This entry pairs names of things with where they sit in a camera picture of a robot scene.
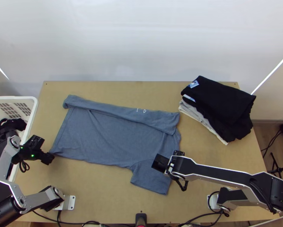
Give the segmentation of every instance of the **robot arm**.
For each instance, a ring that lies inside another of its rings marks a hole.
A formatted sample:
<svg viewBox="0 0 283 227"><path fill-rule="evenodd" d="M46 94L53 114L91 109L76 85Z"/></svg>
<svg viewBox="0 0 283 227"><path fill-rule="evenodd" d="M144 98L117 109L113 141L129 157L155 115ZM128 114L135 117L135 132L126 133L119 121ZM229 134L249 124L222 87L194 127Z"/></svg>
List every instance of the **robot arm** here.
<svg viewBox="0 0 283 227"><path fill-rule="evenodd" d="M283 211L283 180L266 172L249 174L246 172L223 169L197 164L185 157L185 153L175 151L170 159L158 154L152 168L168 175L185 191L189 181L207 180L230 187L221 188L214 195L210 205L216 210L234 210L237 206L260 206L273 213Z"/></svg>
<svg viewBox="0 0 283 227"><path fill-rule="evenodd" d="M75 197L65 196L58 188L48 186L39 193L25 196L16 183L8 180L11 163L36 158L47 165L51 163L53 156L36 149L41 146L40 139L33 136L24 146L20 146L20 138L17 135L9 135L5 141L0 142L0 187L9 188L9 191L0 193L0 226L6 226L37 208L49 211L59 205L60 210L72 210L74 207Z"/></svg>

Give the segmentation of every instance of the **white laundry basket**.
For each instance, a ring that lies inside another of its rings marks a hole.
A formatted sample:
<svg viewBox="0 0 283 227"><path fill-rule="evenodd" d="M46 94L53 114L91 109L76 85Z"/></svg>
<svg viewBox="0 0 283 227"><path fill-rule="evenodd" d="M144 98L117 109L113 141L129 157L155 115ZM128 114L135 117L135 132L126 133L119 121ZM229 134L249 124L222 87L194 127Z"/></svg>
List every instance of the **white laundry basket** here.
<svg viewBox="0 0 283 227"><path fill-rule="evenodd" d="M19 132L21 144L29 139L38 103L38 100L31 96L0 96L0 120L21 118L27 123L26 129ZM9 177L10 181L15 180L17 169L18 165L15 165Z"/></svg>

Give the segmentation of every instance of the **black folded shirt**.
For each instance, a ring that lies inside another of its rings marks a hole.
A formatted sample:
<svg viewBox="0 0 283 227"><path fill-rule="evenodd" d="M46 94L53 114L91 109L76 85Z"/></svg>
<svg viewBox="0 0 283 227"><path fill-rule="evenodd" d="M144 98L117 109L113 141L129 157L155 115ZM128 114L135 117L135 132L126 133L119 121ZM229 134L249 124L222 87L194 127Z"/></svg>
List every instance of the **black folded shirt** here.
<svg viewBox="0 0 283 227"><path fill-rule="evenodd" d="M197 77L195 81L198 85L192 88L187 86L181 92L181 95L188 95L195 102L186 97L183 97L183 100L207 118L214 130L225 141L242 139L251 132L253 124L250 112L255 95L203 76Z"/></svg>

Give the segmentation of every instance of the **gray t-shirt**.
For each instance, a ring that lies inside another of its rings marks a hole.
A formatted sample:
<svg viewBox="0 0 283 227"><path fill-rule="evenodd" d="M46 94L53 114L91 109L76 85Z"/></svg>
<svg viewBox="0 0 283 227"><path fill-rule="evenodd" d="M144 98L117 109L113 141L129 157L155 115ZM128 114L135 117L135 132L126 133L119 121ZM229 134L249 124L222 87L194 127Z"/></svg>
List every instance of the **gray t-shirt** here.
<svg viewBox="0 0 283 227"><path fill-rule="evenodd" d="M50 153L133 172L131 183L166 195L170 179L151 168L156 154L179 150L179 113L114 106L69 95Z"/></svg>

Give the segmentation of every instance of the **white backdrop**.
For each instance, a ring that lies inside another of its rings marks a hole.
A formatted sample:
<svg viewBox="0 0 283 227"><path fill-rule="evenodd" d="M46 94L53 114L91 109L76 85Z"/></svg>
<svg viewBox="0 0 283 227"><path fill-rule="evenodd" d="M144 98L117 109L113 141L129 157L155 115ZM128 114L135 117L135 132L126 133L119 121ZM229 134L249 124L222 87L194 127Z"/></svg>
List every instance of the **white backdrop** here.
<svg viewBox="0 0 283 227"><path fill-rule="evenodd" d="M0 0L0 67L44 80L238 81L283 58L283 0Z"/></svg>

